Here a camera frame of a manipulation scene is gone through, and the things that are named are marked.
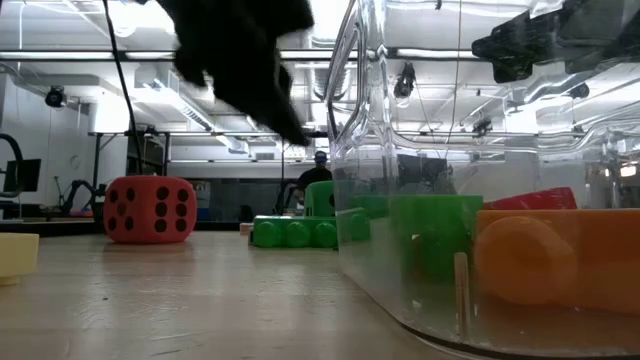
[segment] black shirt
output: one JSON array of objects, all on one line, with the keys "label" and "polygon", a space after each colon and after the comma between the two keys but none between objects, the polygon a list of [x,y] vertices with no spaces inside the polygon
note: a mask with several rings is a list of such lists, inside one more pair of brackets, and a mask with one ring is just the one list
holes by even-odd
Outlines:
[{"label": "black shirt", "polygon": [[313,184],[314,182],[329,180],[333,180],[331,171],[327,170],[326,168],[313,168],[311,170],[305,171],[300,176],[297,182],[298,189],[304,191],[307,189],[307,186]]}]

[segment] black dot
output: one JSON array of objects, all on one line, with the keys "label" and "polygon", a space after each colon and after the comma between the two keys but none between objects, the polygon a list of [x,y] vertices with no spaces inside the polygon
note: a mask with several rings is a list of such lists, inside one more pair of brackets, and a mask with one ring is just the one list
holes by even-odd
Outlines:
[{"label": "black dot", "polygon": [[127,231],[133,230],[133,218],[131,216],[129,216],[127,220],[125,220],[124,228],[127,229]]},{"label": "black dot", "polygon": [[165,232],[167,231],[167,222],[164,220],[156,221],[156,231],[157,232]]},{"label": "black dot", "polygon": [[184,219],[178,219],[176,221],[176,230],[179,232],[184,232],[187,230],[187,222]]},{"label": "black dot", "polygon": [[185,189],[178,191],[178,200],[185,202],[189,199],[189,192]]},{"label": "black dot", "polygon": [[129,188],[127,190],[127,200],[129,201],[133,201],[136,198],[136,191],[133,190],[132,188]]},{"label": "black dot", "polygon": [[111,218],[109,219],[109,230],[113,231],[116,229],[116,226],[118,226],[118,222],[116,221],[116,218]]},{"label": "black dot", "polygon": [[178,216],[187,216],[187,206],[185,204],[176,205],[176,214]]},{"label": "black dot", "polygon": [[127,213],[127,205],[125,203],[118,204],[118,215],[124,216]]},{"label": "black dot", "polygon": [[166,187],[161,187],[160,189],[158,189],[158,191],[156,192],[156,197],[158,198],[158,200],[162,201],[165,200],[166,198],[169,197],[169,189],[167,189]]},{"label": "black dot", "polygon": [[109,193],[109,200],[112,203],[115,203],[116,201],[118,201],[118,192],[115,190],[111,190],[111,193]]},{"label": "black dot", "polygon": [[159,217],[164,217],[165,215],[167,215],[167,204],[158,203],[158,205],[156,205],[156,215],[158,215]]}]

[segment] red die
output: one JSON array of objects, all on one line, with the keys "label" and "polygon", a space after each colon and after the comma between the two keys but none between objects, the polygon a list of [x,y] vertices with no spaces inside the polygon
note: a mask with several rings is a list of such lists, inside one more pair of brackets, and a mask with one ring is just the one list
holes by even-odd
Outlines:
[{"label": "red die", "polygon": [[193,231],[196,217],[196,194],[183,179],[127,176],[107,189],[104,227],[117,243],[182,242]]}]

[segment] table surface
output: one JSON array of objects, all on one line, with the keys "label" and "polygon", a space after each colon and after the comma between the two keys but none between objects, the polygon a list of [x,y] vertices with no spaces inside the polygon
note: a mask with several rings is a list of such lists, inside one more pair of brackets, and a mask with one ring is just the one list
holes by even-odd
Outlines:
[{"label": "table surface", "polygon": [[42,239],[37,274],[0,288],[3,360],[452,359],[400,328],[326,250],[238,233],[124,246]]}]

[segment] transparent container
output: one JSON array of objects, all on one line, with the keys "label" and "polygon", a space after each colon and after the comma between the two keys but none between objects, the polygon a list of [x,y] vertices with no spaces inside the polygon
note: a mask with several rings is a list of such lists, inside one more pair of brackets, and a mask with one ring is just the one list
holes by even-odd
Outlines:
[{"label": "transparent container", "polygon": [[326,99],[346,273],[495,358],[640,355],[640,1],[351,1]]}]

